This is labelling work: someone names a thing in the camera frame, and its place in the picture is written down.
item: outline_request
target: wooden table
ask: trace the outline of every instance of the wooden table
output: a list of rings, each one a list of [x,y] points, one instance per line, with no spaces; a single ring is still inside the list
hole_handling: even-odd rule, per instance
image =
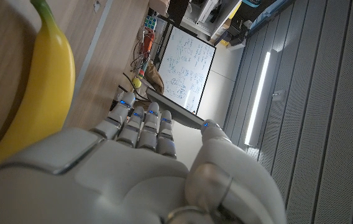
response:
[[[47,0],[68,38],[76,76],[93,39],[107,1]],[[66,127],[92,128],[107,114],[122,75],[129,65],[134,40],[149,0],[113,0],[89,61]],[[95,12],[94,4],[100,7]],[[41,23],[28,0],[0,0],[0,140],[12,122],[29,77],[34,39]]]

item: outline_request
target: cabinet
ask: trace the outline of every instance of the cabinet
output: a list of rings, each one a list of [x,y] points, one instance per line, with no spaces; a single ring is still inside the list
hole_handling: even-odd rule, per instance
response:
[[[214,23],[206,22],[206,17],[209,12],[211,12],[216,2],[217,0],[206,0],[201,6],[192,3],[192,12],[186,10],[182,21],[192,28],[208,35],[210,38],[215,38],[216,32],[222,27],[227,18],[229,18],[233,10],[239,7],[241,0],[222,0],[218,18]]]

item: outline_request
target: tennis ball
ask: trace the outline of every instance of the tennis ball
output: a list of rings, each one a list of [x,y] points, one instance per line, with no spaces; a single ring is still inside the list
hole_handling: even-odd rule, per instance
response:
[[[139,88],[142,84],[138,78],[133,78],[132,79],[132,84],[134,85],[135,88]]]

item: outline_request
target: banana stem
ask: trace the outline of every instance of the banana stem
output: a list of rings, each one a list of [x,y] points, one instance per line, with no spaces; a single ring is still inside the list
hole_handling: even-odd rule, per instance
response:
[[[42,26],[57,26],[53,18],[50,6],[45,0],[30,0],[30,3],[35,7],[35,10],[40,15]]]

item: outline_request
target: banana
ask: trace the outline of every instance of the banana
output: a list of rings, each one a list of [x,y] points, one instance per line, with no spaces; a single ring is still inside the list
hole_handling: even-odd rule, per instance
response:
[[[69,42],[45,0],[30,0],[42,21],[34,43],[22,103],[0,141],[0,163],[21,149],[60,131],[70,109],[75,63]]]

